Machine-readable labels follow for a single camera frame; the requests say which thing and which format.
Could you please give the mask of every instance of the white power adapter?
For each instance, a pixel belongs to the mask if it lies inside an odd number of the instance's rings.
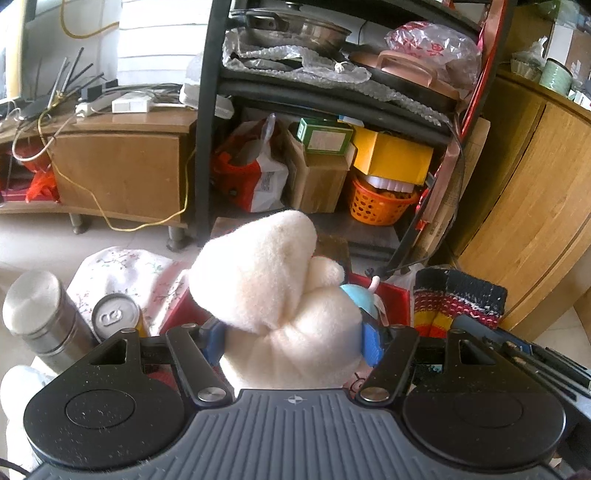
[[[111,103],[113,113],[147,113],[152,109],[154,99],[147,93],[129,92]]]
[[[123,92],[113,92],[97,98],[94,102],[79,103],[76,105],[76,115],[83,117],[94,115],[108,106],[111,106],[113,100],[119,98],[121,95],[123,95]]]

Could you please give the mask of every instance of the wooden cabinet door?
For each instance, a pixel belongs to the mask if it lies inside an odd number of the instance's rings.
[[[467,273],[509,291],[505,327],[519,323],[591,241],[591,126],[548,103],[506,189],[465,249]]]
[[[151,221],[180,210],[180,150],[175,135],[88,133],[58,137],[53,157],[64,175],[95,194],[107,216]],[[88,192],[58,174],[56,180],[65,206],[100,215]]]
[[[482,116],[491,129],[462,196],[457,221],[446,241],[462,254],[495,206],[538,127],[546,101],[538,94],[496,78]]]

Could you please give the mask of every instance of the stainless steel pot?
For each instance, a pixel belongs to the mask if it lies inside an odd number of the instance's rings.
[[[240,39],[253,46],[271,48],[296,45],[332,56],[345,43],[351,31],[331,22],[307,17],[289,4],[290,10],[251,8],[232,10]]]

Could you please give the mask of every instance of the green box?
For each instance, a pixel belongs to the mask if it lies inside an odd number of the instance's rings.
[[[353,128],[348,124],[316,118],[302,118],[297,130],[297,139],[306,151],[327,155],[344,155]]]

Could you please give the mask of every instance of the screw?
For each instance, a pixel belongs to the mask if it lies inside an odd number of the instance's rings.
[[[382,387],[368,387],[359,392],[361,398],[368,402],[386,401],[390,398],[388,390]]]
[[[214,402],[224,399],[226,391],[219,387],[207,387],[201,390],[197,396],[201,401]]]

